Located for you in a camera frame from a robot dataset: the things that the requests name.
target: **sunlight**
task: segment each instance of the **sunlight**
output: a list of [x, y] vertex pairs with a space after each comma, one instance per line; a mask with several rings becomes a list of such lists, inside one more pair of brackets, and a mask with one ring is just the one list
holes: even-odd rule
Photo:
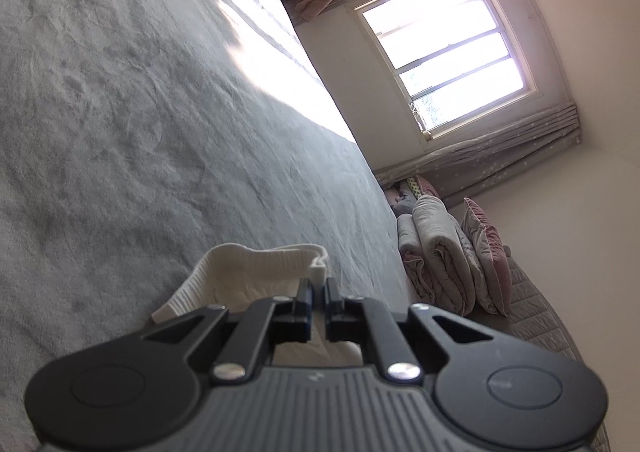
[[525, 85], [486, 0], [387, 0], [363, 12], [431, 130]]
[[319, 78], [313, 78], [315, 71], [310, 73], [274, 49], [224, 2], [219, 1], [218, 6], [242, 39], [241, 45], [228, 48], [229, 53], [252, 83], [312, 122], [355, 143], [331, 95]]
[[219, 8], [236, 30], [238, 42], [227, 50], [251, 83], [315, 124], [355, 143], [280, 0], [231, 2], [234, 6], [223, 0], [211, 5]]

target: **folded blanket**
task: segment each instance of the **folded blanket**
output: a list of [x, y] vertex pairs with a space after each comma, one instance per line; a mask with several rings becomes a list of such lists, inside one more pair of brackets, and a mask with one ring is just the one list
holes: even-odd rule
[[398, 250], [400, 255], [411, 252], [414, 255], [423, 256], [422, 243], [411, 214], [402, 214], [398, 217]]
[[429, 270], [427, 270], [424, 263], [424, 257], [413, 254], [412, 252], [404, 252], [404, 254], [402, 254], [402, 264], [404, 264], [406, 276], [414, 286], [415, 292], [418, 294], [418, 297], [420, 297], [420, 300], [427, 304], [434, 305], [435, 294], [433, 290], [429, 288], [432, 281], [429, 276]]
[[426, 287], [433, 291], [433, 301], [459, 315], [471, 312], [476, 303], [474, 280], [449, 213], [440, 199], [423, 195], [412, 213], [424, 255]]
[[394, 211], [396, 217], [413, 212], [417, 201], [406, 181], [399, 183], [398, 192], [399, 196], [396, 198], [395, 204], [391, 205], [391, 209]]
[[489, 295], [489, 287], [486, 283], [486, 276], [484, 275], [484, 271], [482, 270], [482, 265], [480, 264], [480, 260], [478, 259], [478, 255], [476, 254], [473, 243], [469, 241], [469, 238], [462, 230], [462, 227], [460, 226], [458, 220], [451, 214], [449, 214], [449, 217], [456, 229], [456, 232], [458, 233], [462, 251], [465, 252], [466, 262], [468, 262], [469, 269], [471, 270], [471, 276], [474, 279], [474, 285], [476, 287], [476, 302], [478, 302], [478, 304], [481, 305], [482, 308], [487, 311], [487, 313], [499, 313], [498, 309], [495, 307], [494, 301]]

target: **gray blanket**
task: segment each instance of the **gray blanket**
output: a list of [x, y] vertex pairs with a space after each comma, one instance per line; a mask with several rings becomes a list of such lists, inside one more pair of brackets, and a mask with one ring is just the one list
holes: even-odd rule
[[424, 301], [467, 315], [476, 303], [476, 290], [447, 209], [440, 199], [426, 194], [418, 199], [412, 216], [427, 268], [424, 280], [433, 292], [433, 299]]
[[135, 330], [213, 245], [327, 247], [399, 310], [396, 220], [278, 0], [0, 0], [0, 449], [56, 356]]

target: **screw head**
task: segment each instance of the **screw head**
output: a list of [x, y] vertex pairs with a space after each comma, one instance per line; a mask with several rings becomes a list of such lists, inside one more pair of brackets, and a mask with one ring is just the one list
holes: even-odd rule
[[246, 374], [246, 369], [240, 364], [218, 364], [213, 374], [219, 380], [238, 380]]
[[386, 373], [395, 380], [413, 380], [420, 376], [420, 367], [408, 362], [391, 364]]

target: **pillow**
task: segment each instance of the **pillow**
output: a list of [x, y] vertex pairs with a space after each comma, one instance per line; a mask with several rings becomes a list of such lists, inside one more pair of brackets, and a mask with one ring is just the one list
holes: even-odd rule
[[484, 210], [468, 197], [465, 197], [465, 216], [461, 226], [473, 243], [495, 307], [507, 316], [511, 308], [511, 271], [498, 230]]
[[406, 183], [411, 189], [411, 192], [414, 194], [414, 197], [416, 199], [420, 199], [420, 197], [422, 196], [422, 190], [420, 190], [420, 187], [418, 186], [418, 182], [415, 180], [415, 177], [408, 177], [406, 179]]
[[430, 194], [432, 196], [440, 198], [437, 190], [423, 176], [421, 176], [420, 174], [416, 174], [415, 181], [418, 184], [418, 188], [420, 189], [422, 194]]

